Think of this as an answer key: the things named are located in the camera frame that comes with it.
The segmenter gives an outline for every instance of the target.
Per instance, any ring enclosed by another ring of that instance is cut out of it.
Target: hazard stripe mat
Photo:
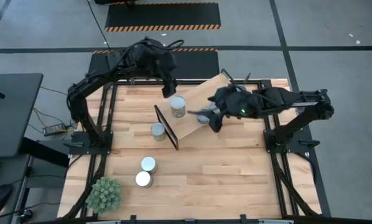
[[[109,7],[105,30],[210,30],[220,27],[216,2],[137,3],[133,10],[124,2],[116,2]]]
[[[89,73],[107,71],[105,56],[108,50],[93,52]],[[177,68],[171,73],[174,78],[212,78],[219,74],[218,52],[213,48],[175,49]]]

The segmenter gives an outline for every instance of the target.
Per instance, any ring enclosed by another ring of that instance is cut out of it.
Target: succulent
[[[85,201],[93,213],[103,214],[118,208],[121,202],[121,188],[116,179],[102,177],[92,186]]]

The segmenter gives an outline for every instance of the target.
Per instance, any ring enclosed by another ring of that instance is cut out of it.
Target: black desk
[[[0,74],[0,92],[5,95],[4,99],[0,99],[0,185],[27,176],[31,157],[62,167],[68,166],[68,153],[58,152],[24,137],[42,77],[40,73]],[[14,190],[0,215],[22,207],[27,188],[25,180],[12,186]],[[0,223],[10,223],[11,220],[12,216],[0,218]]]

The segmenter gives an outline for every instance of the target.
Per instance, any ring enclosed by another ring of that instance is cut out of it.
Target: concrete floor
[[[0,10],[4,2],[0,0]],[[106,36],[112,47],[128,46],[146,35],[164,43],[182,38],[189,46],[280,46],[269,0],[217,2],[220,30],[113,32]],[[92,6],[103,26],[108,6]],[[276,6],[288,46],[372,45],[372,0],[277,0]],[[104,46],[84,0],[12,0],[0,20],[0,49]],[[299,88],[327,88],[335,108],[331,120],[310,125],[313,138],[322,142],[316,151],[332,216],[372,219],[372,51],[303,51],[290,52],[290,56]],[[42,86],[66,91],[83,78],[90,58],[91,53],[0,54],[0,73],[43,73]],[[236,78],[249,72],[251,78],[289,78],[281,51],[221,50],[218,59],[220,68]],[[70,119],[63,95],[40,90],[35,107],[65,123]],[[44,121],[56,123],[54,119]],[[30,124],[42,129],[34,114]],[[44,138],[31,128],[26,136]],[[60,200],[60,189],[33,192],[30,205]],[[56,212],[57,207],[40,209],[35,221],[52,220]]]

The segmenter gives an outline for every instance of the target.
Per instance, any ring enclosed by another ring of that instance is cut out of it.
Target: wooden table
[[[286,79],[271,81],[273,86],[288,88]],[[150,134],[151,124],[157,122],[153,106],[165,100],[161,88],[118,86],[113,150],[107,158],[105,176],[118,179],[123,202],[99,219],[129,220],[130,215],[137,215],[138,220],[237,219],[240,214],[280,218],[271,159],[265,151],[263,119],[225,118],[220,133],[204,126],[187,136],[189,141],[176,151],[168,138],[157,142]],[[180,85],[177,91],[183,93],[189,88],[193,86]],[[101,90],[88,97],[94,118],[100,98]],[[293,117],[293,109],[279,115],[282,124]],[[135,183],[146,156],[154,157],[159,166],[148,189]],[[293,154],[288,160],[295,188],[313,210],[320,212],[309,163]],[[69,211],[84,190],[89,161],[89,156],[83,156],[68,171],[58,217]],[[290,214],[288,193],[284,195]]]

